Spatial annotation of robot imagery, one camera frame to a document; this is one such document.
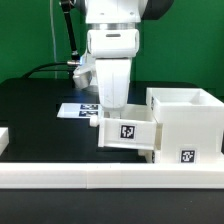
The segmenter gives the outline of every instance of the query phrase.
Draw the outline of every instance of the white base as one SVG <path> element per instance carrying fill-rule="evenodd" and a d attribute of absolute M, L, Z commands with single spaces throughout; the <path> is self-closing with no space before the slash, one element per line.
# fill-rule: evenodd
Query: white base
<path fill-rule="evenodd" d="M 220 164 L 0 164 L 0 188 L 224 188 Z"/>

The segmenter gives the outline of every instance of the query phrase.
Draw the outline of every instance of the green background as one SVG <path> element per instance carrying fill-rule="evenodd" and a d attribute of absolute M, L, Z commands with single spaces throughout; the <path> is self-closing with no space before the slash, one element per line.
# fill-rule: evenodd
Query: green background
<path fill-rule="evenodd" d="M 0 9 L 1 82 L 54 61 L 49 0 L 1 1 Z M 72 19 L 83 53 L 84 18 L 73 10 Z M 70 48 L 58 0 L 54 0 L 54 22 L 57 60 L 66 61 Z M 223 0 L 175 0 L 159 21 L 144 21 L 139 29 L 141 47 L 133 61 L 132 79 L 191 82 L 224 96 Z"/>

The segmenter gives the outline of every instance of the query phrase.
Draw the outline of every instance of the black table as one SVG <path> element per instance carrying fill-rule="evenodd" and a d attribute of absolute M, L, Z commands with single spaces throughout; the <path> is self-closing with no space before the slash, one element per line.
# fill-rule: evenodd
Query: black table
<path fill-rule="evenodd" d="M 0 85 L 0 126 L 10 144 L 0 162 L 145 163 L 135 150 L 97 147 L 88 120 L 57 119 L 61 103 L 98 103 L 69 80 L 9 79 Z M 132 82 L 129 103 L 145 104 L 146 87 L 188 83 Z M 0 223 L 223 223 L 223 190 L 0 190 Z"/>

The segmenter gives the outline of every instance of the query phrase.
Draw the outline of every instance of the white container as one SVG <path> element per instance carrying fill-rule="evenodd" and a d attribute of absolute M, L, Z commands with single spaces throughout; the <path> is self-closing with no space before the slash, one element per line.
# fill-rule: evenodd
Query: white container
<path fill-rule="evenodd" d="M 99 147 L 153 150 L 156 121 L 147 106 L 126 105 L 121 119 L 99 120 Z"/>
<path fill-rule="evenodd" d="M 219 161 L 224 131 L 221 101 L 202 89 L 170 88 L 148 88 L 146 101 L 160 127 L 156 136 L 160 163 Z"/>

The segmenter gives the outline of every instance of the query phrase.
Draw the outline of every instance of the white plastic part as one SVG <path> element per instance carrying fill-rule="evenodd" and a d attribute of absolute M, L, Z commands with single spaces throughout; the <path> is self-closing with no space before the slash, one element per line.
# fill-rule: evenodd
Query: white plastic part
<path fill-rule="evenodd" d="M 86 0 L 86 23 L 138 23 L 148 0 Z"/>
<path fill-rule="evenodd" d="M 97 115 L 91 116 L 89 124 L 91 127 L 97 127 L 100 124 L 99 117 Z"/>
<path fill-rule="evenodd" d="M 224 188 L 219 164 L 1 163 L 1 189 Z"/>
<path fill-rule="evenodd" d="M 127 104 L 121 119 L 100 119 L 99 147 L 153 150 L 156 121 L 146 106 Z"/>
<path fill-rule="evenodd" d="M 139 31 L 89 30 L 88 49 L 95 58 L 135 57 L 139 50 Z"/>
<path fill-rule="evenodd" d="M 0 128 L 0 155 L 9 144 L 9 132 L 8 128 Z"/>
<path fill-rule="evenodd" d="M 131 59 L 96 59 L 100 104 L 103 110 L 121 111 L 127 103 Z"/>
<path fill-rule="evenodd" d="M 160 163 L 216 163 L 222 157 L 224 104 L 202 89 L 150 88 Z"/>

